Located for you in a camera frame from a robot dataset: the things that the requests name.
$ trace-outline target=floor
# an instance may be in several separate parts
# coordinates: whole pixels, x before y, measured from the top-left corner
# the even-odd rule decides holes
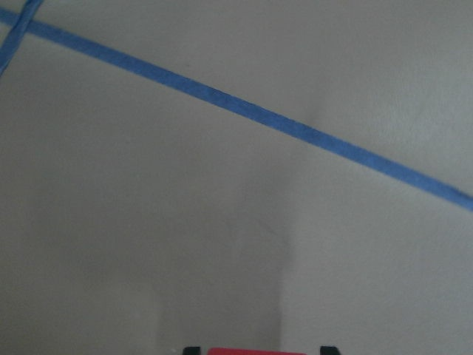
[[[35,19],[473,195],[471,1],[45,0]],[[33,35],[0,118],[3,354],[473,349],[468,210]]]

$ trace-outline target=blue tape strip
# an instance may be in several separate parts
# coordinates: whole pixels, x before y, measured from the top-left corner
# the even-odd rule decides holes
[[[8,67],[8,64],[15,55],[15,52],[20,46],[21,40],[27,31],[28,24],[33,19],[36,10],[42,2],[43,0],[27,0],[27,2],[24,3],[20,16],[16,17],[15,24],[12,24],[13,27],[0,47],[0,76]]]
[[[0,8],[0,21],[12,24],[15,18],[15,13]],[[473,211],[473,197],[453,186],[241,98],[39,21],[32,21],[28,32],[277,129]]]

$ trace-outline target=red rectangular object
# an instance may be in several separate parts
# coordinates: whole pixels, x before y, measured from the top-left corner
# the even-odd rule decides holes
[[[207,355],[305,355],[305,354],[282,353],[280,351],[213,348],[208,351]]]

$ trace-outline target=painter's tape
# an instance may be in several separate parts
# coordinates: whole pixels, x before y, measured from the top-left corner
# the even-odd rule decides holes
[[[14,17],[14,22],[8,21],[13,27],[9,31],[7,37],[0,47],[0,76],[8,67],[8,64],[15,55],[16,50],[20,46],[21,40],[27,31],[28,24],[33,19],[36,10],[43,0],[27,0],[24,3],[23,10],[19,16]]]
[[[15,13],[0,8],[0,21],[6,24],[12,24],[16,17],[17,15]],[[93,58],[143,76],[144,78],[185,92],[195,98],[207,101],[210,104],[222,107],[223,109],[249,118],[260,124],[277,129],[286,135],[298,138],[301,141],[310,143],[351,161],[355,161],[356,163],[360,163],[377,172],[382,172],[385,175],[455,203],[469,211],[473,211],[472,196],[433,177],[343,141],[340,138],[321,132],[310,126],[257,106],[256,104],[252,104],[241,98],[176,74],[175,72],[163,69],[157,65],[113,50],[112,48],[108,48],[102,44],[48,24],[32,21],[27,30],[38,37],[48,39],[72,50],[90,55]]]

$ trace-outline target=blue tape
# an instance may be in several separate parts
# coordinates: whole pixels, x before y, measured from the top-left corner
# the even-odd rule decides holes
[[[13,27],[9,31],[2,46],[0,47],[0,76],[8,67],[8,64],[15,55],[15,52],[20,46],[21,40],[27,31],[28,24],[33,19],[36,10],[39,8],[39,5],[41,5],[42,2],[43,0],[27,0],[27,2],[24,3],[20,16],[16,16],[14,18],[16,22],[13,24],[8,23]]]
[[[0,8],[0,21],[12,24],[16,17],[15,13]],[[48,24],[32,21],[27,30],[38,37],[185,92],[473,211],[473,197],[459,189],[310,126]]]

